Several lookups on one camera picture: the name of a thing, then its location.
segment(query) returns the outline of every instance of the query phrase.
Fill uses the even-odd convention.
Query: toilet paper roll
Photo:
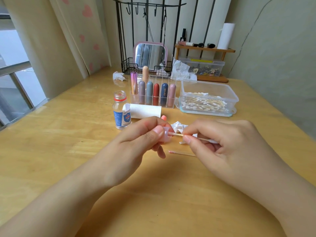
[[[130,104],[131,117],[144,119],[151,116],[161,116],[161,106]]]
[[[221,36],[218,41],[217,49],[228,49],[230,39],[235,29],[235,23],[224,23]]]

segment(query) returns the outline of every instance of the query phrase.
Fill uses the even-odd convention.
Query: cotton swab
[[[182,134],[179,134],[179,133],[174,133],[174,132],[168,132],[168,135],[172,135],[172,136],[184,136]],[[213,143],[213,144],[218,144],[218,142],[212,140],[212,139],[204,139],[204,138],[199,138],[198,139],[202,140],[202,141],[208,141],[210,143]]]
[[[196,156],[193,155],[193,154],[187,154],[187,153],[177,152],[177,151],[173,151],[173,150],[169,150],[169,153],[170,153],[170,154],[187,155],[187,156],[194,156],[194,157],[196,157]]]

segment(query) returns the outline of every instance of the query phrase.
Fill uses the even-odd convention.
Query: wire basket
[[[130,74],[132,71],[136,71],[138,74],[143,73],[143,67],[133,63],[133,58],[129,57],[122,62],[122,72],[124,74]],[[149,70],[149,75],[170,76],[172,71],[172,62],[167,61],[165,67],[155,66],[154,70]]]

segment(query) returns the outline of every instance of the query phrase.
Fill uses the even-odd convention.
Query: crumpled tissue
[[[113,73],[113,80],[121,80],[121,81],[126,80],[123,75],[124,75],[124,73],[120,73],[120,72],[116,71]]]
[[[190,66],[184,64],[180,60],[174,60],[172,66],[171,79],[173,80],[197,80],[197,76],[194,73],[189,72]]]
[[[187,127],[187,126],[188,126],[188,125],[181,124],[179,121],[177,121],[177,122],[175,122],[175,123],[173,123],[173,124],[171,125],[171,127],[172,127],[172,129],[174,130],[175,133],[177,133],[177,132],[182,133],[183,130],[184,130],[184,128]]]

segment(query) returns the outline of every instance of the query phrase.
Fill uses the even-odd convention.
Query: bottle label
[[[131,113],[130,110],[123,112],[114,112],[115,124],[118,127],[127,126],[131,123]]]

